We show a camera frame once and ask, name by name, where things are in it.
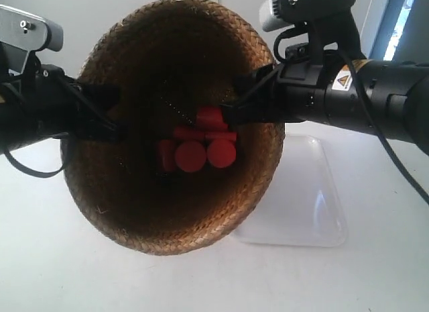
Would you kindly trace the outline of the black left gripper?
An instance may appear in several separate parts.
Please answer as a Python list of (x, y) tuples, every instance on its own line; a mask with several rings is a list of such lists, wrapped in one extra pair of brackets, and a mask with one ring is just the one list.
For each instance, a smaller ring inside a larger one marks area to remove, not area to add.
[(122, 142), (126, 126), (108, 116), (120, 98), (115, 85), (75, 81), (34, 52), (1, 44), (2, 140)]

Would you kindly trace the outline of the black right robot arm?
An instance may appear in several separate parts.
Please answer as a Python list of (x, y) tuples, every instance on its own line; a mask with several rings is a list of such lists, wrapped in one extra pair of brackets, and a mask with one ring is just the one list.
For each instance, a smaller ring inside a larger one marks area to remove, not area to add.
[(428, 151), (428, 65), (368, 60), (351, 40), (347, 52), (327, 50), (307, 23), (279, 39), (308, 34), (277, 64), (238, 77), (236, 101), (223, 103), (229, 125), (311, 121), (410, 142)]

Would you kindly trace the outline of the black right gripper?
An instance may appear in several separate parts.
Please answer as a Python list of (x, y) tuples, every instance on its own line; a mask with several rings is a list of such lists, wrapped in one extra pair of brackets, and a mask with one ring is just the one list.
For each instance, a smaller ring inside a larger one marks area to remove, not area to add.
[[(284, 56), (275, 54), (278, 67), (267, 64), (233, 79), (238, 99), (220, 104), (226, 124), (365, 123), (355, 65), (364, 55), (354, 20), (298, 23), (275, 39), (273, 49), (301, 34), (307, 34), (306, 43), (287, 47)], [(273, 90), (252, 89), (275, 69)]]

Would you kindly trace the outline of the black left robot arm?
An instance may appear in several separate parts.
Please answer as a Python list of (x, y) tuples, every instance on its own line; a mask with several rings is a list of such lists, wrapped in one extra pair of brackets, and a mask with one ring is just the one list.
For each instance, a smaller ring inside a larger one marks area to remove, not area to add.
[(1, 44), (2, 153), (49, 138), (121, 142), (127, 129), (107, 114), (120, 98), (116, 85), (69, 77), (35, 52)]

